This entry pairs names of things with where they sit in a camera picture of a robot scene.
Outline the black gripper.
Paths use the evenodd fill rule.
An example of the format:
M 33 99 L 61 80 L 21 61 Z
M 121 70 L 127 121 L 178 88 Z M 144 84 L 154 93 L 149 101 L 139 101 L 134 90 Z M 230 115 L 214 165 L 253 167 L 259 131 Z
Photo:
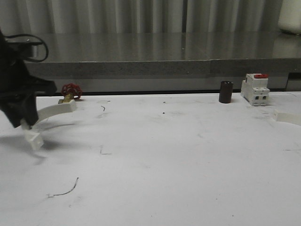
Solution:
M 14 128 L 21 120 L 32 126 L 39 117 L 35 94 L 52 96 L 56 93 L 54 81 L 30 76 L 18 52 L 11 48 L 0 34 L 0 109 Z

